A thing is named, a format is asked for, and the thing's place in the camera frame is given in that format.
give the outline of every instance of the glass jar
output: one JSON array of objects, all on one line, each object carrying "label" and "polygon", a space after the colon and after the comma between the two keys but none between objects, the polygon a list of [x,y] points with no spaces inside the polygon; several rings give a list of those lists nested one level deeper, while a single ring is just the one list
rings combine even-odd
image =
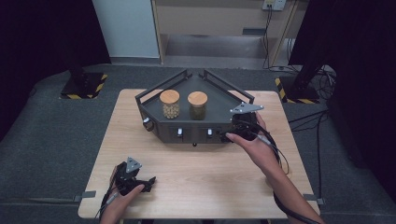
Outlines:
[{"label": "glass jar", "polygon": [[160,100],[163,103],[163,115],[167,119],[175,119],[180,113],[178,104],[179,94],[174,90],[163,91],[160,95]]},{"label": "glass jar", "polygon": [[190,118],[205,119],[207,95],[202,91],[194,91],[188,97],[190,103]]}]

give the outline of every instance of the gray carpet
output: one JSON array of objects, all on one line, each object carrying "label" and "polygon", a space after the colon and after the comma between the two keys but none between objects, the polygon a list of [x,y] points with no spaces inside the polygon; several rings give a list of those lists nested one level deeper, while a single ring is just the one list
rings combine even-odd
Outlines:
[{"label": "gray carpet", "polygon": [[[97,99],[59,99],[68,73],[35,85],[19,118],[0,143],[0,198],[72,199],[83,192],[119,92],[149,88],[182,68],[96,65],[86,70],[108,74]],[[277,91],[275,78],[284,75],[262,70],[210,70],[251,91]],[[196,74],[203,70],[189,71]],[[283,106],[288,120],[327,108],[324,100],[317,105]],[[293,134],[312,188],[318,194],[316,129]],[[395,203],[369,170],[356,168],[348,159],[331,119],[320,124],[320,155],[322,196],[326,199],[321,214],[328,223],[396,223]],[[0,203],[0,223],[97,222],[79,218],[75,203],[18,202]]]}]

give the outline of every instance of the person's left hand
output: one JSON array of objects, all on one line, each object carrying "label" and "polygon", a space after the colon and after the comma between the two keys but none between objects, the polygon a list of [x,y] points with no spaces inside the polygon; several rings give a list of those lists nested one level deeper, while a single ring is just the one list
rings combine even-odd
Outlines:
[{"label": "person's left hand", "polygon": [[[117,171],[117,167],[114,168],[113,174],[110,177],[110,182],[111,179],[113,178],[114,174]],[[105,212],[102,214],[102,219],[100,221],[101,224],[114,224],[117,223],[122,215],[124,214],[126,208],[128,205],[134,200],[134,198],[143,190],[145,186],[144,185],[139,185],[131,192],[128,194],[122,196],[119,193],[119,190],[116,188],[115,184],[111,188],[113,188],[113,191],[110,193],[108,198],[111,198],[114,194],[118,193],[117,197],[114,199],[112,203],[110,203],[107,208],[105,209]]]}]

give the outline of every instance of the white wall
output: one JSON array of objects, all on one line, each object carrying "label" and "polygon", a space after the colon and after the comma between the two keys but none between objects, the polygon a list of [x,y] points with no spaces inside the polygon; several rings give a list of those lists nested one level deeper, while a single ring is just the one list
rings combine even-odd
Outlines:
[{"label": "white wall", "polygon": [[110,57],[160,58],[150,0],[92,0]]}]

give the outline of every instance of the electrical outlet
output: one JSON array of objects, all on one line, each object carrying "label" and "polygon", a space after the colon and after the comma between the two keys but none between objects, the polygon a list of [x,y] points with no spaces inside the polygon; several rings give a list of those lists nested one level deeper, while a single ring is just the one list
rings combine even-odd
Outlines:
[{"label": "electrical outlet", "polygon": [[264,0],[262,4],[263,10],[269,10],[270,7],[273,11],[281,11],[286,5],[287,0]]}]

